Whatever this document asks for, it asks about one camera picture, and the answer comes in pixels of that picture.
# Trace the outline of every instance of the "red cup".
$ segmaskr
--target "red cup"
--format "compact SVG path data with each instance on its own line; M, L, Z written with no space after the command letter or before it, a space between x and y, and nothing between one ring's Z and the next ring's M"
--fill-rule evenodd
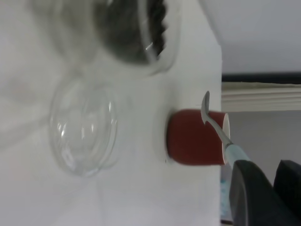
M228 137L228 114L209 112ZM171 116L167 127L167 152L176 162L185 165L224 165L224 149L210 123L204 125L201 111L181 110Z

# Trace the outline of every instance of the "white table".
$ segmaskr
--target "white table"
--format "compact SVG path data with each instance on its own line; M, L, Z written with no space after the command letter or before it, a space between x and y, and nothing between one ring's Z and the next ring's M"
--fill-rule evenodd
M43 93L55 84L36 85L47 78L42 73L61 76L64 65L44 54L44 46L24 1L1 1L0 129L8 137L0 138L5 144L0 145L0 225L218 226L220 167L179 165L166 158L164 144L172 110L199 108L207 90L211 109L221 107L221 49L197 0L183 4L181 47L168 74L116 87L117 105L124 109L115 147L118 163L63 197L56 194L69 191L69 185L53 185L56 174L45 167L51 161L44 154L49 147L38 137L46 129L31 131L26 125L28 135L18 142L18 134L10 131L22 132L20 124L47 114L49 98ZM33 74L34 92L26 80Z

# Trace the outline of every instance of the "spoon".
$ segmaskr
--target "spoon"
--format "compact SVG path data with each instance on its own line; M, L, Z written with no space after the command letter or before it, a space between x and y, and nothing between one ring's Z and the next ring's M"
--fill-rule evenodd
M233 142L227 137L227 135L224 133L224 131L221 129L221 127L214 121L210 115L209 115L209 99L210 99L210 92L207 91L203 101L202 101L202 107L201 107L201 116L202 121L205 124L206 122L209 122L216 133L218 134L219 138L221 139L224 150L225 150L225 156L228 160L231 168L233 169L234 162L237 160L247 160L251 161L249 157L246 155L244 150L239 147L238 145L233 144Z

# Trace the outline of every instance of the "glass bowl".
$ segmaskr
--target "glass bowl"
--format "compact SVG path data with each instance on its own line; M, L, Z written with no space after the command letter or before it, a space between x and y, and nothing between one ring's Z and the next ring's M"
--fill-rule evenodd
M175 61L179 0L40 1L47 4L35 8L47 15L50 36L72 65L141 77L166 71Z
M50 112L50 141L61 168L81 177L100 171L111 155L116 131L110 89L73 71L57 88Z

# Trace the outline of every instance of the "black object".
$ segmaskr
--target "black object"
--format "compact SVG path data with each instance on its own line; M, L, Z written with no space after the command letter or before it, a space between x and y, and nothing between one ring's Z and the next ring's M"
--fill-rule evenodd
M163 0L148 0L150 35L157 57L165 47L163 19L166 5ZM146 63L138 17L138 0L113 0L110 4L94 4L94 22L100 39L119 59L132 63Z
M261 83L275 83L275 84L301 84L301 72L223 74L222 82L261 82Z
M229 221L229 220L221 220L221 223L223 225L233 225L233 222L232 221Z
M301 225L260 168L251 161L238 160L234 163L230 207L234 226Z
M301 220L301 165L290 161L281 161L274 190L286 206Z

